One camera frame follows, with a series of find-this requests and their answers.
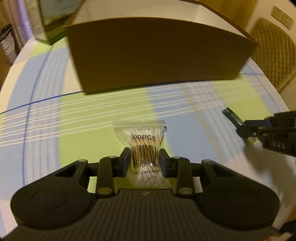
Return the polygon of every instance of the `plaid tablecloth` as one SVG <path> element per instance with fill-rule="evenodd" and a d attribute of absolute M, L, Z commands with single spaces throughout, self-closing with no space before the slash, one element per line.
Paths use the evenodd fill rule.
<path fill-rule="evenodd" d="M 16 226 L 9 207 L 16 190 L 77 159 L 119 155 L 124 146 L 112 121 L 121 118 L 163 119 L 170 155 L 212 159 L 272 188 L 281 200 L 274 223 L 280 227 L 296 202 L 295 159 L 245 143 L 222 114 L 227 106 L 243 120 L 287 111 L 251 59 L 235 80 L 85 95 L 66 40 L 53 46 L 30 40 L 0 92 L 0 236 Z M 115 184 L 130 186 L 126 179 Z"/>

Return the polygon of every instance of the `light switch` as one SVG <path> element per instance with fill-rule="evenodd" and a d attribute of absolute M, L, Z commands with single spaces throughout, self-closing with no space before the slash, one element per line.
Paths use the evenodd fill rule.
<path fill-rule="evenodd" d="M 281 17 L 281 22 L 283 25 L 285 25 L 288 29 L 291 29 L 291 27 L 294 24 L 294 19 L 291 18 L 289 15 L 287 15 L 286 13 L 283 13 L 282 17 Z"/>
<path fill-rule="evenodd" d="M 271 16 L 273 16 L 275 19 L 281 21 L 283 13 L 284 12 L 282 10 L 280 10 L 278 7 L 274 6 L 271 11 Z"/>

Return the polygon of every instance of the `curtain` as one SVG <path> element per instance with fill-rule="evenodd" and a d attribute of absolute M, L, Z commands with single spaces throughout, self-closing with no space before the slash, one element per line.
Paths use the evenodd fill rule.
<path fill-rule="evenodd" d="M 2 0 L 19 50 L 33 36 L 24 0 Z"/>

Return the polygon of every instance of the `clear plastic bag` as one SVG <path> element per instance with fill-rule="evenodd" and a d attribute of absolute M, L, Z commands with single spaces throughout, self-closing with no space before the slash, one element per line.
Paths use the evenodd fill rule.
<path fill-rule="evenodd" d="M 141 188 L 168 188 L 169 181 L 163 177 L 158 160 L 167 130 L 165 121 L 115 120 L 113 130 L 131 150 L 127 178 Z"/>

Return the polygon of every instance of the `open cardboard box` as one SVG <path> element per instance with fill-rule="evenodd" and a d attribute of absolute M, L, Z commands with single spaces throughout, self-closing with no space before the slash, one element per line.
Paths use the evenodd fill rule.
<path fill-rule="evenodd" d="M 87 0 L 65 29 L 84 92 L 233 79 L 257 45 L 195 0 Z"/>

